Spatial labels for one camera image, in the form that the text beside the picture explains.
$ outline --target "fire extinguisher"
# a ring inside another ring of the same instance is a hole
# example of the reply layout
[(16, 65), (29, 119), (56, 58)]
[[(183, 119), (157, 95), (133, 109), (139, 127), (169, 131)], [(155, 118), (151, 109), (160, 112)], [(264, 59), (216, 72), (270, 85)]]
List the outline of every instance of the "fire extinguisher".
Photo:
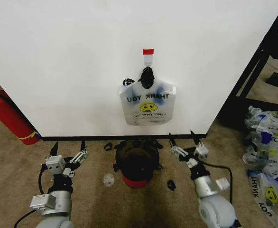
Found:
[(20, 114), (18, 108), (4, 90), (0, 90), (0, 121), (25, 145), (35, 144), (40, 140), (37, 132)]

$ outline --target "pile of plastic bags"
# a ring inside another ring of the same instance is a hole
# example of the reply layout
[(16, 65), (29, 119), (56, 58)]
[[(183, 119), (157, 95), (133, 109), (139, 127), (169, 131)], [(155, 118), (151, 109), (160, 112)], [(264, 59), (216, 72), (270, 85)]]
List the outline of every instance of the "pile of plastic bags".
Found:
[(263, 172), (278, 177), (278, 112), (249, 107), (245, 125), (251, 144), (243, 161), (250, 166), (265, 165)]
[(261, 170), (248, 170), (254, 199), (278, 228), (278, 112), (249, 107), (245, 125), (250, 144), (243, 161)]

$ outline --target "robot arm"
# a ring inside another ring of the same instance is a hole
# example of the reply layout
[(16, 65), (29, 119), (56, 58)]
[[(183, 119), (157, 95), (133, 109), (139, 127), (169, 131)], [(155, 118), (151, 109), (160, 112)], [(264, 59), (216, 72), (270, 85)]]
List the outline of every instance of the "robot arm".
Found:
[(175, 140), (170, 136), (172, 153), (181, 162), (186, 162), (191, 171), (191, 180), (195, 184), (195, 191), (199, 201), (199, 214), (208, 228), (230, 228), (241, 227), (236, 219), (232, 204), (219, 195), (220, 191), (229, 188), (230, 184), (226, 178), (216, 181), (211, 179), (210, 172), (205, 168), (200, 159), (207, 157), (207, 148), (195, 138), (196, 147), (182, 149), (177, 147)]
[(36, 195), (32, 198), (30, 208), (39, 211), (42, 216), (47, 217), (39, 223), (37, 228), (73, 228), (70, 221), (72, 211), (71, 195), (73, 193), (72, 178), (75, 170), (80, 167), (88, 157), (85, 141), (81, 143), (80, 152), (74, 157), (64, 158), (57, 155), (58, 142), (46, 157), (45, 164), (42, 164), (41, 172), (49, 170), (53, 175), (53, 186), (47, 194)]

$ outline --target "floor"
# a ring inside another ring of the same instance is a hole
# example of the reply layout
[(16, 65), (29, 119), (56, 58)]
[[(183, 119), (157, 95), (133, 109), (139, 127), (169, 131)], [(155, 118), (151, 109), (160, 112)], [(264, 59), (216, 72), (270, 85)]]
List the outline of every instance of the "floor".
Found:
[[(228, 165), (234, 176), (233, 204), (243, 227), (272, 227), (251, 195), (246, 166), (242, 161), (245, 148), (244, 135), (221, 126), (217, 120), (204, 140), (210, 150), (207, 162)], [(72, 221), (76, 228), (188, 228), (206, 227), (198, 214), (198, 203), (190, 171), (170, 151), (168, 140), (159, 140), (163, 170), (155, 171), (151, 182), (143, 189), (131, 189), (122, 180), (121, 172), (115, 173), (115, 151), (106, 152), (103, 146), (108, 141), (87, 142), (89, 157), (76, 171), (74, 177)], [(190, 140), (177, 140), (180, 147), (193, 146)], [(0, 123), (0, 228), (12, 227), (29, 211), (29, 203), (39, 194), (37, 177), (40, 164), (54, 142), (39, 141), (26, 146)], [(59, 154), (73, 156), (80, 149), (80, 142), (60, 142)], [(213, 179), (228, 177), (223, 170), (209, 168)], [(104, 174), (115, 176), (112, 187), (105, 187)], [(46, 191), (51, 186), (51, 176), (45, 173), (42, 186)], [(167, 188), (173, 180), (176, 190)], [(41, 216), (35, 212), (24, 219), (19, 228), (35, 227)]]
[(247, 98), (278, 104), (278, 87), (265, 83), (274, 72), (278, 73), (278, 60), (270, 57), (248, 93)]

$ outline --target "baseboard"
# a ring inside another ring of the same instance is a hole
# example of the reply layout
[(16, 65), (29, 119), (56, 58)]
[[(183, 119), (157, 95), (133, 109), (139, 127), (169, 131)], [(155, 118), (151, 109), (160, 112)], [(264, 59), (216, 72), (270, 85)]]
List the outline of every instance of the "baseboard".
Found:
[[(173, 134), (174, 139), (192, 139), (191, 134)], [(195, 134), (199, 139), (204, 139), (207, 134)], [(52, 136), (52, 137), (41, 137), (43, 141), (98, 141), (98, 140), (131, 140), (131, 139), (169, 139), (168, 134), (160, 135), (116, 135), (116, 136)]]

